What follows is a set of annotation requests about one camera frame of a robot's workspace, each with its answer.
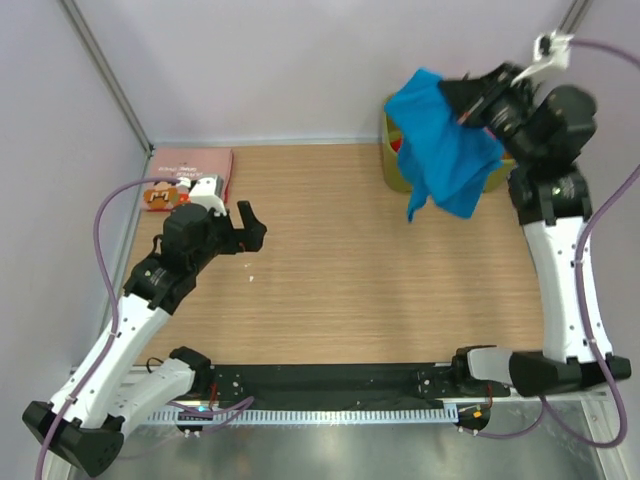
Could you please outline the blue t shirt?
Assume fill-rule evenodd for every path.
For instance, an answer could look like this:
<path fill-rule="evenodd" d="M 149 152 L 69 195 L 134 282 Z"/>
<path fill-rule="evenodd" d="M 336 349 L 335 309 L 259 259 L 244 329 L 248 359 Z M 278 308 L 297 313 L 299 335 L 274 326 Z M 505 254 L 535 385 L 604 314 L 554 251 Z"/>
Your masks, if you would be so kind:
<path fill-rule="evenodd" d="M 471 218 L 489 176 L 502 165 L 502 144 L 484 128 L 458 123 L 440 80 L 418 69 L 384 107 L 402 134 L 397 164 L 412 187 L 408 221 L 429 201 L 458 218 Z"/>

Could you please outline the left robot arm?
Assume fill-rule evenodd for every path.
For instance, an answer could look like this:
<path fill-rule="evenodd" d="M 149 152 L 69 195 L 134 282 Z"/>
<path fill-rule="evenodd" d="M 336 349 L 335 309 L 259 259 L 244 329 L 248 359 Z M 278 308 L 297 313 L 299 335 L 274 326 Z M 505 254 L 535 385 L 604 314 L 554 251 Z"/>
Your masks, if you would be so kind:
<path fill-rule="evenodd" d="M 131 271 L 111 323 L 75 373 L 49 401 L 33 401 L 22 420 L 50 452 L 91 478 L 116 460 L 130 433 L 162 405 L 201 395 L 213 384 L 210 360 L 187 347 L 172 351 L 135 387 L 121 384 L 130 367 L 219 255 L 259 251 L 267 232 L 248 201 L 228 213 L 187 203 L 164 220 L 151 252 Z"/>

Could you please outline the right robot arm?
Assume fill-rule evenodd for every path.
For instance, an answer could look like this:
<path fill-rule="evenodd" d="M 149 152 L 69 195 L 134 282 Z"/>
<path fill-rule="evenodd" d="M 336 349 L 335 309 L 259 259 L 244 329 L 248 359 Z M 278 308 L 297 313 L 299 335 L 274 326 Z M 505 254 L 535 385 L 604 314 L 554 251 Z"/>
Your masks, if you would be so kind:
<path fill-rule="evenodd" d="M 539 284 L 543 347 L 465 347 L 454 361 L 470 378 L 512 386 L 524 397 L 627 380 L 631 362 L 614 353 L 600 317 L 588 231 L 595 215 L 576 164 L 597 129 L 596 100 L 560 85 L 536 102 L 534 85 L 520 79 L 521 72 L 504 63 L 482 77 L 445 79 L 438 87 L 463 126 L 488 130 L 515 160 L 508 191 Z"/>

